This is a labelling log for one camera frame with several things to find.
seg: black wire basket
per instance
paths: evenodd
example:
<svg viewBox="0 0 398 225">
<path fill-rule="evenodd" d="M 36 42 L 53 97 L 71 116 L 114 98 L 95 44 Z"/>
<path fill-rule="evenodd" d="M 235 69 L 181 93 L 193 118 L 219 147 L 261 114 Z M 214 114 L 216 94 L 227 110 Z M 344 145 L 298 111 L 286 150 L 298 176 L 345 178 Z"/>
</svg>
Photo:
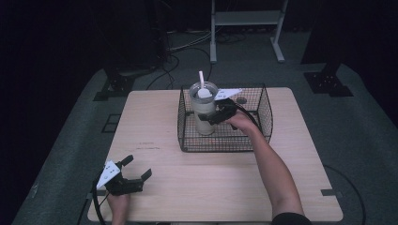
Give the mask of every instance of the black wire basket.
<svg viewBox="0 0 398 225">
<path fill-rule="evenodd" d="M 263 83 L 219 85 L 219 89 L 241 88 L 232 97 L 256 120 L 261 132 L 269 142 L 272 134 L 272 110 L 269 105 L 267 89 Z M 187 153 L 231 153 L 253 150 L 249 138 L 231 125 L 215 125 L 211 135 L 201 135 L 196 131 L 193 109 L 191 107 L 189 86 L 182 86 L 178 105 L 177 136 L 183 152 Z"/>
</svg>

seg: hand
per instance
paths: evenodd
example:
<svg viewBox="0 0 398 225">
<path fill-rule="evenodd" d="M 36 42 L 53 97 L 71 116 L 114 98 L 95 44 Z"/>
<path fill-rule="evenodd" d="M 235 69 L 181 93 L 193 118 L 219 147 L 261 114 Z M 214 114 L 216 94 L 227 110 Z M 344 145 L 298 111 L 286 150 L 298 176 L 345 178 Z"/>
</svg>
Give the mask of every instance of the hand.
<svg viewBox="0 0 398 225">
<path fill-rule="evenodd" d="M 231 118 L 225 120 L 225 122 L 240 129 L 246 135 L 249 135 L 250 130 L 257 129 L 257 126 L 252 122 L 252 120 L 240 110 L 237 110 L 237 113 Z"/>
<path fill-rule="evenodd" d="M 125 224 L 130 209 L 130 194 L 119 196 L 109 194 L 107 200 L 112 211 L 112 224 Z"/>
</svg>

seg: wooden table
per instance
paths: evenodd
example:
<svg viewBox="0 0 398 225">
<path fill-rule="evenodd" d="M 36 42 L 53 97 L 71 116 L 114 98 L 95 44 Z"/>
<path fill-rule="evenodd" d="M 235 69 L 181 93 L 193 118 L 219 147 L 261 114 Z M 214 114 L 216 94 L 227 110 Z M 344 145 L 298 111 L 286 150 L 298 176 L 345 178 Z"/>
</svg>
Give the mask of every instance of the wooden table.
<svg viewBox="0 0 398 225">
<path fill-rule="evenodd" d="M 343 213 L 331 189 L 299 106 L 288 88 L 268 88 L 273 114 L 270 145 L 284 160 L 311 221 L 339 221 Z M 131 221 L 271 221 L 271 206 L 253 152 L 184 153 L 177 141 L 179 91 L 130 93 L 107 160 L 134 161 L 123 176 L 149 168 L 144 191 L 131 194 Z M 105 220 L 112 214 L 101 207 Z M 98 221 L 93 204 L 88 218 Z"/>
</svg>

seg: floor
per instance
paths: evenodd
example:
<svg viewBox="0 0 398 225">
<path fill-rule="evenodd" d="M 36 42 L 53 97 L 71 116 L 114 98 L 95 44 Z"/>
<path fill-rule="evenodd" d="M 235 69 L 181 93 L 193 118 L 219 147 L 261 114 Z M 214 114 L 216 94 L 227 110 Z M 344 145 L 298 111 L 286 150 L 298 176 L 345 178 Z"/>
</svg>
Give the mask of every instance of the floor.
<svg viewBox="0 0 398 225">
<path fill-rule="evenodd" d="M 170 46 L 183 46 L 202 35 L 170 34 Z M 196 83 L 199 70 L 213 83 L 289 87 L 338 193 L 344 219 L 337 224 L 394 224 L 398 220 L 398 130 L 360 76 L 345 65 L 337 76 L 353 97 L 313 93 L 303 74 L 320 71 L 324 65 L 300 63 L 309 35 L 282 32 L 282 64 L 269 42 L 272 33 L 219 37 L 218 62 L 213 65 L 207 39 L 174 52 L 163 65 L 169 74 L 159 68 L 137 78 L 132 90 L 179 89 Z M 84 203 L 114 137 L 105 124 L 122 113 L 126 101 L 123 96 L 94 100 L 105 84 L 103 69 L 93 74 L 13 224 L 96 224 L 85 216 L 91 201 Z"/>
</svg>

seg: dark background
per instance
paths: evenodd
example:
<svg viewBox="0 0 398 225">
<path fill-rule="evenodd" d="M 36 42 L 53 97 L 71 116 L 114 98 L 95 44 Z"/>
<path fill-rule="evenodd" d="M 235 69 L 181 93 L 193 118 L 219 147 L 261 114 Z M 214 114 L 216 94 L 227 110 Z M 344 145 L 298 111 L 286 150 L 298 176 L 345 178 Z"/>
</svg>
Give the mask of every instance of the dark background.
<svg viewBox="0 0 398 225">
<path fill-rule="evenodd" d="M 1 1 L 0 224 L 14 219 L 76 99 L 95 72 L 109 61 L 131 69 L 159 66 L 164 57 L 160 21 L 167 30 L 209 28 L 209 0 L 161 2 L 166 20 L 158 20 L 162 16 L 147 2 L 152 3 Z M 230 1 L 218 1 L 217 6 L 228 4 Z M 279 1 L 231 1 L 236 10 L 279 5 Z M 392 0 L 290 1 L 283 30 L 313 27 L 302 63 L 325 63 L 331 55 L 340 55 L 396 125 L 396 11 L 397 3 Z"/>
</svg>

